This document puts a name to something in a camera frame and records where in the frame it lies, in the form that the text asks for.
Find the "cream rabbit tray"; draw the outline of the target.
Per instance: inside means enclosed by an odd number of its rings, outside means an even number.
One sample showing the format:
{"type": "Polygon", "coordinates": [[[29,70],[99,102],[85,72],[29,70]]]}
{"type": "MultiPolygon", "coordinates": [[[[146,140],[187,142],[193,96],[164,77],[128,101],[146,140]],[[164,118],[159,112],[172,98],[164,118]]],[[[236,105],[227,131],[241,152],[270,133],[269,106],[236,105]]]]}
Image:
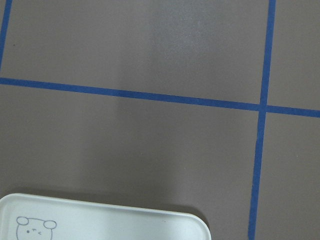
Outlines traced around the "cream rabbit tray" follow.
{"type": "Polygon", "coordinates": [[[0,200],[2,240],[210,240],[199,217],[13,193],[0,200]]]}

